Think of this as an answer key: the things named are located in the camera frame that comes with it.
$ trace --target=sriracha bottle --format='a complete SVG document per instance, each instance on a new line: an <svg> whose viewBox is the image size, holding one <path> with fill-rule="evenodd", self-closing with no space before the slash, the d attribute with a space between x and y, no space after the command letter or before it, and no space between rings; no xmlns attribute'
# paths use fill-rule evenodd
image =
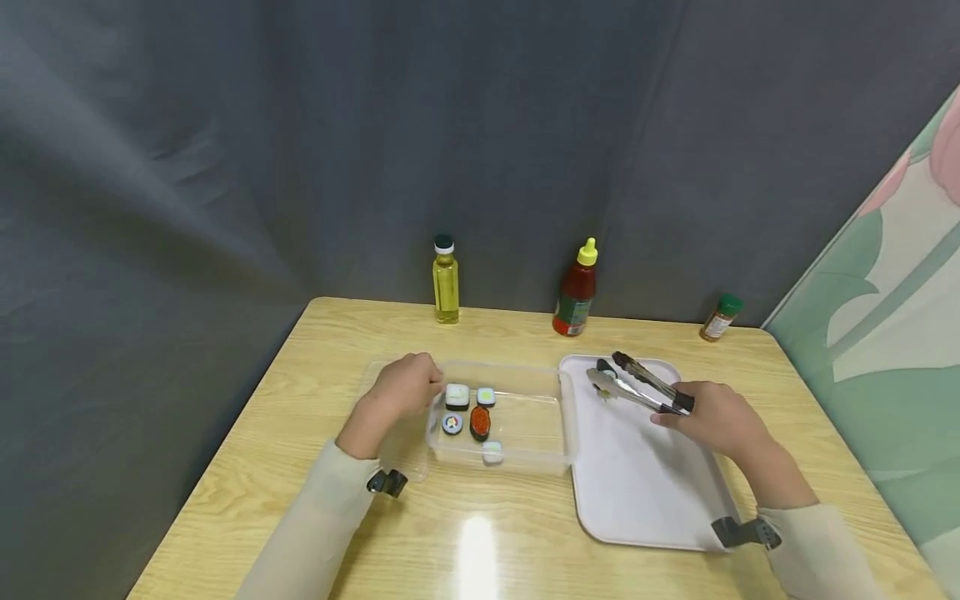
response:
<svg viewBox="0 0 960 600"><path fill-rule="evenodd" d="M577 261L570 265L564 277L557 310L553 313L553 328L557 333L580 335L587 326L590 304L597 290L596 273L593 271L596 262L596 240L590 237L577 252Z"/></svg>

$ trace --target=bottle label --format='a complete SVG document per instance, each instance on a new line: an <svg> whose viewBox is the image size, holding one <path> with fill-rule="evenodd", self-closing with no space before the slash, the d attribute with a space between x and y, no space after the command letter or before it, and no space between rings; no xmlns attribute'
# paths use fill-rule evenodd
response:
<svg viewBox="0 0 960 600"><path fill-rule="evenodd" d="M727 330L727 327L729 327L731 323L733 323L733 319L729 317L713 315L713 318L710 319L710 322L704 327L704 333L709 338L718 338L723 335L723 332Z"/></svg>
<svg viewBox="0 0 960 600"><path fill-rule="evenodd" d="M570 296L561 294L557 301L557 310L554 311L554 316L569 325L566 335L577 335L584 330L592 303L593 299L575 300Z"/></svg>

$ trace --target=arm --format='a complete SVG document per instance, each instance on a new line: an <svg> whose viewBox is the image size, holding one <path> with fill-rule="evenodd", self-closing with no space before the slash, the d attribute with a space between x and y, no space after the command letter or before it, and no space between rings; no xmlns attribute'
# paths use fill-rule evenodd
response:
<svg viewBox="0 0 960 600"><path fill-rule="evenodd" d="M689 417L653 415L743 471L758 513L782 543L768 553L770 566L791 600L879 600L883 598L867 561L840 514L820 504L789 452L778 444L746 399L729 386L685 382L677 389L694 396Z"/></svg>
<svg viewBox="0 0 960 600"><path fill-rule="evenodd" d="M380 446L404 415L425 408L443 387L429 354L407 354L384 367L357 400L336 442L327 442L256 562L238 600L323 600L373 494Z"/></svg>

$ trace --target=black wrist strap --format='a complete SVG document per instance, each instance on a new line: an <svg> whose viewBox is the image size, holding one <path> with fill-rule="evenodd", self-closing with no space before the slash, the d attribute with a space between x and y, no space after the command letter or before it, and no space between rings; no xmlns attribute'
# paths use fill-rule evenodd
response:
<svg viewBox="0 0 960 600"><path fill-rule="evenodd" d="M777 531L760 517L740 523L732 516L724 516L713 521L711 525L713 533L725 548L735 548L745 543L758 543L766 546L767 550L773 550L782 543Z"/></svg>
<svg viewBox="0 0 960 600"><path fill-rule="evenodd" d="M383 471L383 469L376 472L376 475L370 478L370 481L367 482L367 491L373 493L386 493L389 496L396 498L403 492L404 486L407 485L406 476L396 469L391 469L389 473Z"/></svg>

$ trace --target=green jar lid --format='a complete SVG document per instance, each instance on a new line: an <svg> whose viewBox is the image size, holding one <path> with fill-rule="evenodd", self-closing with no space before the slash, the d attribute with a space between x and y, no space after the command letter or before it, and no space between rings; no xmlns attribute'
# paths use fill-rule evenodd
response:
<svg viewBox="0 0 960 600"><path fill-rule="evenodd" d="M724 294L717 303L717 310L725 315L735 315L743 310L743 300L733 294Z"/></svg>

